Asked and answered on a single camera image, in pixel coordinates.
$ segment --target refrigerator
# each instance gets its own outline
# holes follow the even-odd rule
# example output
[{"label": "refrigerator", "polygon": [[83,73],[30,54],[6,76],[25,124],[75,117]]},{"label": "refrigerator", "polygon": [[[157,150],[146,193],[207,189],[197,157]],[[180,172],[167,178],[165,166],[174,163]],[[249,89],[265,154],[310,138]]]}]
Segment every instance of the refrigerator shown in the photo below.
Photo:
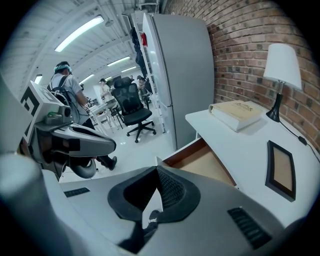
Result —
[{"label": "refrigerator", "polygon": [[214,102],[214,59],[201,19],[147,13],[142,31],[157,89],[166,137],[178,150],[196,137],[186,115]]}]

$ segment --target white shirt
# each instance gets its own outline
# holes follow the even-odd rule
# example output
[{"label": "white shirt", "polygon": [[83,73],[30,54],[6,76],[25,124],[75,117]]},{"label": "white shirt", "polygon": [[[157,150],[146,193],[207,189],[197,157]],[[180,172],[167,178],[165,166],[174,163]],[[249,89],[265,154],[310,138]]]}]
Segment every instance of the white shirt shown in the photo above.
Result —
[{"label": "white shirt", "polygon": [[111,86],[111,88],[109,88],[109,86],[106,84],[100,86],[101,98],[104,97],[106,102],[114,99],[114,97],[111,95],[111,91],[113,88],[114,88],[113,86]]},{"label": "white shirt", "polygon": [[[64,76],[63,74],[56,73],[52,77],[51,79],[52,89],[59,86],[60,80],[63,76]],[[71,99],[70,108],[71,108],[73,122],[76,124],[82,125],[89,119],[89,115],[87,111],[82,107],[81,104],[78,103],[76,98],[76,94],[82,88],[72,74],[66,78],[63,87],[65,88],[65,90],[69,92],[68,95]]]}]

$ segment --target white floor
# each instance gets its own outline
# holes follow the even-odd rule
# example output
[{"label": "white floor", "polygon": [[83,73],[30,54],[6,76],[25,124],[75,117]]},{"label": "white floor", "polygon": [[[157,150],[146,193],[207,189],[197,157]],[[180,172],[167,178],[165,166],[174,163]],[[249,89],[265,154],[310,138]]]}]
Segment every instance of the white floor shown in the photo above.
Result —
[{"label": "white floor", "polygon": [[[138,168],[154,166],[156,165],[156,156],[165,158],[173,153],[173,148],[169,144],[169,141],[165,138],[165,134],[162,133],[161,124],[156,115],[156,111],[150,108],[152,116],[147,120],[153,120],[154,129],[156,135],[153,135],[152,131],[143,130],[139,135],[139,143],[135,143],[137,132],[131,133],[128,137],[127,132],[135,128],[135,125],[126,127],[122,123],[123,129],[121,129],[117,118],[115,123],[118,125],[119,130],[113,127],[113,133],[107,122],[103,124],[106,129],[107,135],[116,142],[116,149],[109,156],[112,158],[117,157],[117,164],[115,168],[110,171],[108,168],[102,166],[98,161],[95,161],[98,172],[92,177],[92,179],[104,178],[107,176],[123,174],[136,170]],[[66,168],[62,177],[61,183],[83,181],[84,179],[77,176],[70,168]]]}]

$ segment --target open drawer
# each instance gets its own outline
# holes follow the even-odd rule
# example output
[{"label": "open drawer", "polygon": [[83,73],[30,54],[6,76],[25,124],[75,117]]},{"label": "open drawer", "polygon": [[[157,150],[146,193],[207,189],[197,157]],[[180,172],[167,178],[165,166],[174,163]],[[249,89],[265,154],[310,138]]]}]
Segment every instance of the open drawer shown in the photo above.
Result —
[{"label": "open drawer", "polygon": [[197,138],[165,159],[156,158],[157,164],[207,176],[231,186],[237,184],[228,170],[203,138]]}]

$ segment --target red brick wall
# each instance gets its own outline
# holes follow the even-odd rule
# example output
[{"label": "red brick wall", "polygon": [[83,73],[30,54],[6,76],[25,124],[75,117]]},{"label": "red brick wall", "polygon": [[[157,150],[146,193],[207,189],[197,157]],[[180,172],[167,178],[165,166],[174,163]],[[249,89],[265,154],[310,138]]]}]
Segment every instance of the red brick wall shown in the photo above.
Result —
[{"label": "red brick wall", "polygon": [[271,43],[297,54],[303,91],[284,86],[281,117],[320,150],[320,72],[303,35],[279,6],[267,0],[168,0],[166,14],[203,19],[210,35],[214,102],[253,101],[267,109],[279,84],[263,78]]}]

